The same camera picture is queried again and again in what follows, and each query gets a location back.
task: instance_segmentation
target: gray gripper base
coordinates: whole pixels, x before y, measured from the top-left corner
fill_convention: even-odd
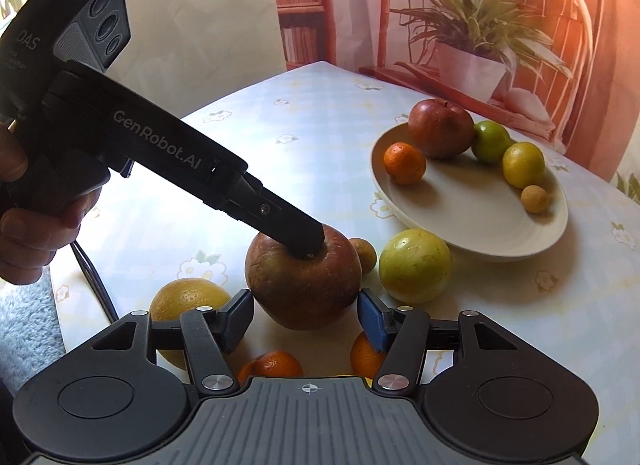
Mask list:
[[[359,378],[254,379],[242,395],[204,401],[175,439],[128,463],[485,465],[434,437],[410,401],[379,397]]]

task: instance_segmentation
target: triangular cutout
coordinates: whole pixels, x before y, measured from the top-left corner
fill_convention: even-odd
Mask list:
[[[94,344],[94,350],[129,350],[136,332],[135,322],[126,322]]]
[[[507,339],[503,338],[486,324],[476,324],[476,338],[481,350],[514,350],[517,349]]]

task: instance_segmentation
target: potted plant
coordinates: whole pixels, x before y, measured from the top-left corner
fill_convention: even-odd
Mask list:
[[[423,41],[422,52],[435,43],[443,84],[487,102],[505,73],[518,66],[539,74],[540,64],[572,78],[554,54],[553,40],[532,26],[540,15],[511,0],[428,0],[430,7],[391,9],[409,17],[410,43]]]

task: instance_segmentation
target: white plate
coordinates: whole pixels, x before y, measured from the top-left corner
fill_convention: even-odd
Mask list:
[[[371,174],[382,198],[409,228],[433,232],[449,245],[490,261],[514,261],[553,246],[564,233],[569,211],[564,191],[548,170],[541,187],[551,205],[528,214],[520,191],[502,177],[500,166],[480,164],[471,150],[447,161],[427,160],[415,185],[396,185],[386,173],[383,155],[391,144],[413,144],[406,123],[384,133],[371,151]]]

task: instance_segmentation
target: floral tablecloth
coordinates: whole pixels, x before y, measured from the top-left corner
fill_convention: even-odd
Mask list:
[[[184,121],[244,158],[265,187],[346,236],[368,239],[380,253],[404,226],[376,194],[370,149],[422,98],[319,62],[229,95]],[[640,207],[571,161],[548,151],[545,156],[569,203],[564,236],[543,254],[515,263],[454,252],[452,281],[428,311],[452,319],[462,309],[482,311],[579,375],[600,403],[585,459],[590,465],[638,465]],[[105,186],[79,242],[124,315],[148,308],[156,291],[178,277],[204,277],[231,294],[245,287],[244,255],[254,235],[136,165],[128,180],[115,175]],[[70,350],[107,320],[69,248],[50,269]],[[392,304],[375,271],[363,285]],[[309,376],[350,373],[351,344],[360,331],[353,309],[334,326],[297,333],[257,307],[234,366],[282,349]],[[447,365],[446,355],[430,354],[424,379]]]

